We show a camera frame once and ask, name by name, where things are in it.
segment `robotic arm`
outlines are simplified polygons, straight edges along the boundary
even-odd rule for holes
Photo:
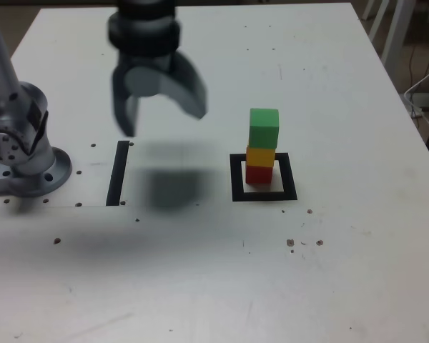
[[[207,113],[202,80],[177,51],[174,0],[119,0],[108,28],[109,40],[119,50],[112,80],[114,115],[127,136],[134,136],[143,96],[165,94],[198,119]]]
[[[190,62],[178,51],[174,0],[118,0],[108,23],[119,50],[112,76],[114,115],[134,136],[140,97],[166,94],[188,114],[207,112],[206,91]],[[0,194],[38,197],[59,188],[72,163],[46,135],[49,113],[43,92],[19,82],[0,34]]]

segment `white cable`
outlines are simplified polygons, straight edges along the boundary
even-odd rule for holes
[[[406,102],[407,103],[409,103],[410,104],[410,106],[412,106],[412,108],[414,108],[419,114],[421,114],[421,116],[424,118],[424,120],[426,120],[426,122],[429,124],[429,119],[428,118],[426,118],[426,115],[424,115],[424,112],[423,112],[423,110],[420,108],[420,107],[418,107],[418,106],[416,106],[416,105],[414,105],[414,104],[412,104],[412,102],[410,101],[410,100],[408,100],[408,98],[407,98],[407,95],[408,95],[408,92],[409,91],[411,91],[412,89],[414,89],[417,85],[419,85],[421,82],[423,82],[424,80],[426,80],[427,78],[429,77],[429,74],[428,75],[426,75],[426,76],[424,76],[420,81],[418,81],[416,84],[414,84],[413,86],[411,86],[404,94],[403,94],[403,98],[406,100]]]

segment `black square outline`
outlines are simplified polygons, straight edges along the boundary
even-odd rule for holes
[[[291,163],[287,152],[275,154],[275,161],[280,164],[282,192],[245,192],[243,190],[242,161],[246,154],[230,154],[230,181],[232,183],[233,202],[282,202],[297,200],[294,179],[292,178]]]

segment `floor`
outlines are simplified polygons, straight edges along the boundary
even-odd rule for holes
[[[287,3],[292,0],[260,0],[262,3]],[[255,0],[244,0],[242,3],[256,3]],[[361,0],[353,1],[353,7],[358,15],[361,15],[364,6]],[[27,29],[38,14],[40,7],[38,6],[0,6],[0,28],[4,35],[9,53],[12,55],[17,46],[24,37]],[[377,33],[377,37],[373,45],[379,55],[383,50],[383,46],[388,35],[389,25],[392,19],[392,14],[386,14],[382,25]],[[372,25],[373,19],[363,22],[363,25],[368,32]],[[410,63],[410,56],[414,50],[413,60]],[[415,14],[410,25],[408,37],[405,46],[401,52],[400,63],[398,65],[398,80],[395,84],[399,92],[407,90],[411,81],[416,82],[423,78],[426,67],[429,62],[429,24],[425,20],[425,13]],[[413,79],[410,78],[411,67]],[[429,91],[429,80],[423,82],[420,91]],[[420,119],[416,124],[419,126],[423,139],[426,141],[429,136],[429,126]]]

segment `yellow cube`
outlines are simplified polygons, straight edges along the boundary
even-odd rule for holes
[[[246,148],[247,166],[273,167],[275,163],[275,149]]]

